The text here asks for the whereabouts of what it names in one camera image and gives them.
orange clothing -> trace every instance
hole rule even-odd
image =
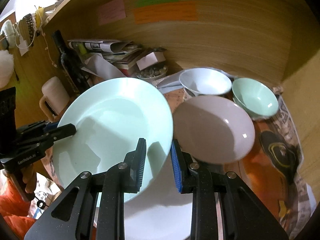
[[[13,183],[8,179],[8,187],[0,196],[0,213],[15,235],[23,240],[35,223],[35,219],[26,217],[31,202],[24,202]]]

dark glass bottle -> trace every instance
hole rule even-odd
[[[61,53],[61,64],[73,90],[76,93],[82,94],[90,88],[90,85],[81,70],[83,67],[81,59],[76,51],[66,46],[59,30],[52,34],[52,38]]]

screw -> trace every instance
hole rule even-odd
[[[86,179],[87,177],[90,176],[90,172],[84,171],[80,174],[80,176],[81,176],[81,179]]]
[[[126,163],[119,163],[118,164],[118,168],[121,170],[125,169],[126,167],[128,167],[128,165]]]
[[[199,169],[200,165],[198,163],[191,163],[189,167],[193,170]]]
[[[230,178],[230,179],[235,179],[237,174],[235,174],[233,171],[229,171],[227,173],[227,176]]]

hand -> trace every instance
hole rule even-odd
[[[37,173],[35,172],[33,168],[33,164],[29,165],[28,167],[21,169],[22,175],[23,175],[23,182],[26,184],[26,192],[32,193],[36,190],[37,185]],[[10,179],[10,174],[8,174],[6,171],[4,171],[4,175]]]

mint green bowl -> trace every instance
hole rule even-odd
[[[264,84],[251,78],[238,78],[232,84],[233,101],[253,120],[275,115],[279,105],[276,96]]]

